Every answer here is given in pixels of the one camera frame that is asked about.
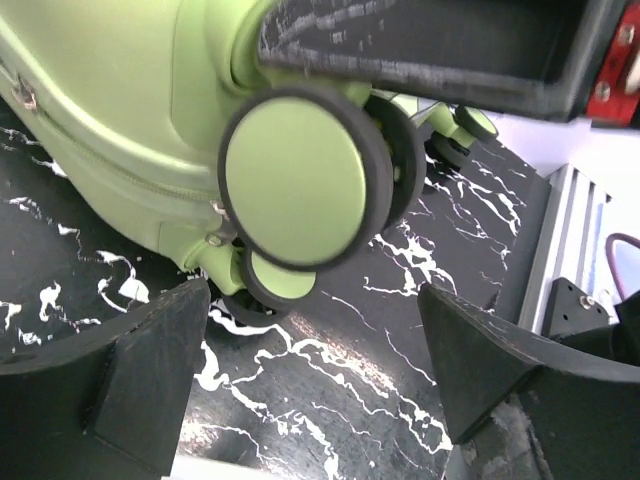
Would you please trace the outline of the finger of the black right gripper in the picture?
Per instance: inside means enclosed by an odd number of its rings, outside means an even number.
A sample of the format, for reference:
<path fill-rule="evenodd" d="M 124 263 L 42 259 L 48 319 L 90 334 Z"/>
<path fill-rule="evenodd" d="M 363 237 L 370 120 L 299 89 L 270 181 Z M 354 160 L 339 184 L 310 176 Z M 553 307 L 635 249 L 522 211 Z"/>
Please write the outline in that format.
<path fill-rule="evenodd" d="M 623 1 L 281 1 L 270 66 L 550 121 L 582 115 Z"/>

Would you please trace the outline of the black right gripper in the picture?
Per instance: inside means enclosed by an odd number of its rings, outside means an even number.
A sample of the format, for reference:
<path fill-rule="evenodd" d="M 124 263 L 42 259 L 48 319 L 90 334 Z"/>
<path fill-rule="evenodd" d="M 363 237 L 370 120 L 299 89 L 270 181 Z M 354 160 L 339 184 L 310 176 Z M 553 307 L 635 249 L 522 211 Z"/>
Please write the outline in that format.
<path fill-rule="evenodd" d="M 639 2 L 628 1 L 611 38 L 585 115 L 614 128 L 639 127 Z"/>

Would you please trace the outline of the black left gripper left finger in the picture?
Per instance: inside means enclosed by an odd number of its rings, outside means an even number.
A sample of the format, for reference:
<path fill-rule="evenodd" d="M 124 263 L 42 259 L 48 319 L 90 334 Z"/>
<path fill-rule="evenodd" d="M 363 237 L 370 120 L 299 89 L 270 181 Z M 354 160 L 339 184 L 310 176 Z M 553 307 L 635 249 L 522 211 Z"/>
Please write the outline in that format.
<path fill-rule="evenodd" d="M 203 279 L 1 363 L 4 479 L 171 472 L 210 304 Z"/>

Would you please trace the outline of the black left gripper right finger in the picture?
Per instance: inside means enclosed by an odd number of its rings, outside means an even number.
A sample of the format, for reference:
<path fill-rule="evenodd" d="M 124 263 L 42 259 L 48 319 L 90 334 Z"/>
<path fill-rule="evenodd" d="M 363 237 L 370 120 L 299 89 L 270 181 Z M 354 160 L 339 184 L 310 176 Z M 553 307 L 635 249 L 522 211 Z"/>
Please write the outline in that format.
<path fill-rule="evenodd" d="M 453 451 L 449 479 L 635 479 L 639 299 L 548 339 L 425 286 L 418 298 Z"/>

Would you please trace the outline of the green hard-shell suitcase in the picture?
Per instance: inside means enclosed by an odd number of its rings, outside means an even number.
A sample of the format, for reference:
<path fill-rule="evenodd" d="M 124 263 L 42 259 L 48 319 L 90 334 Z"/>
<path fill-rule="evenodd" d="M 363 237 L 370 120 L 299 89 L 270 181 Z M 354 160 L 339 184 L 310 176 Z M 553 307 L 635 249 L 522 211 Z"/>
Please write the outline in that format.
<path fill-rule="evenodd" d="M 497 128 L 284 64 L 304 33 L 387 1 L 5 1 L 1 95 L 116 231 L 203 270 L 242 324 L 278 323 L 317 275 L 397 223 L 426 157 Z"/>

